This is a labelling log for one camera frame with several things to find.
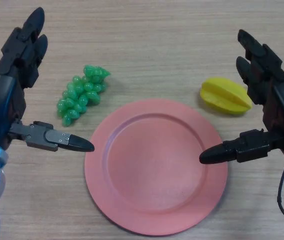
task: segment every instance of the pink plate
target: pink plate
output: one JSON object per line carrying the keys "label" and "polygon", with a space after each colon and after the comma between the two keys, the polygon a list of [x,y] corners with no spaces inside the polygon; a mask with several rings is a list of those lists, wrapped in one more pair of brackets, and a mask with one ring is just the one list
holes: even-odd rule
{"label": "pink plate", "polygon": [[151,236],[170,235],[203,220],[226,186],[226,163],[202,165],[200,153],[221,143],[192,108],[166,99],[129,103],[94,132],[85,157],[93,200],[114,223]]}

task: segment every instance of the green grapes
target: green grapes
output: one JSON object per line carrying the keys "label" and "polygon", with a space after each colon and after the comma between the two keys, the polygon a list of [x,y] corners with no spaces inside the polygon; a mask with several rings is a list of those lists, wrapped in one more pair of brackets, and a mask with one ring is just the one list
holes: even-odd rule
{"label": "green grapes", "polygon": [[86,65],[84,76],[75,75],[72,82],[66,85],[62,98],[58,101],[57,116],[62,118],[62,124],[67,127],[87,111],[87,106],[100,103],[99,93],[107,89],[105,78],[110,73],[100,66]]}

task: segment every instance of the black cable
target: black cable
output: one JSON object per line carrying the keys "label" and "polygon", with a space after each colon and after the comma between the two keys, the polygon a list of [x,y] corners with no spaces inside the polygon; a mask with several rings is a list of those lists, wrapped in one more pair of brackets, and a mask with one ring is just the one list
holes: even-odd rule
{"label": "black cable", "polygon": [[284,208],[282,206],[282,197],[281,197],[283,182],[284,182],[284,170],[283,170],[283,173],[282,173],[282,176],[281,176],[280,183],[278,185],[277,199],[276,199],[278,207],[280,208],[281,212],[284,215]]}

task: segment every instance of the robotic hand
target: robotic hand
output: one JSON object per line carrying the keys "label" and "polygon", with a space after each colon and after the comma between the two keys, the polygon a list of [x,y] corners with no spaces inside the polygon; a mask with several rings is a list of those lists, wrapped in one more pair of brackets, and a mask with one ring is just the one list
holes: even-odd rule
{"label": "robotic hand", "polygon": [[57,151],[58,147],[72,151],[92,152],[94,146],[84,138],[54,130],[53,125],[34,121],[23,125],[26,109],[24,89],[32,88],[38,67],[47,51],[48,39],[40,35],[45,15],[36,9],[23,28],[16,27],[1,49],[0,60],[0,197],[5,187],[3,167],[8,155],[5,150],[13,139],[25,141],[29,147]]}
{"label": "robotic hand", "polygon": [[[263,105],[263,123],[268,130],[254,129],[240,133],[239,138],[213,146],[200,155],[202,164],[216,164],[237,160],[239,163],[266,157],[273,149],[284,154],[284,71],[282,60],[268,47],[261,45],[250,34],[240,30],[237,40],[245,49],[245,58],[236,59],[236,68],[248,86],[247,94],[255,104]],[[281,204],[284,171],[277,202]]]}

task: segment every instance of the wood grain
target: wood grain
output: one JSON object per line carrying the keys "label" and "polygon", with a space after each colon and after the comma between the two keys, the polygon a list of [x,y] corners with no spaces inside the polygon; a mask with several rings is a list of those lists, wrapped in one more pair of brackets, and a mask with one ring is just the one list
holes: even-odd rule
{"label": "wood grain", "polygon": [[[57,100],[71,77],[92,64],[112,77],[101,104],[67,128],[82,137],[89,138],[118,107],[152,97],[191,106],[224,140],[263,127],[260,106],[229,117],[206,108],[198,91],[211,76],[242,82],[235,67],[237,56],[244,56],[237,42],[240,28],[284,60],[284,0],[0,0],[0,49],[38,6],[45,10],[49,46],[40,77],[25,93],[24,123],[39,120],[63,130],[55,115]],[[151,239],[119,229],[96,209],[85,184],[84,154],[40,151],[23,142],[14,142],[8,153],[2,239]],[[263,160],[230,163],[218,207],[198,226],[167,239],[284,239],[276,202],[283,167],[279,151]]]}

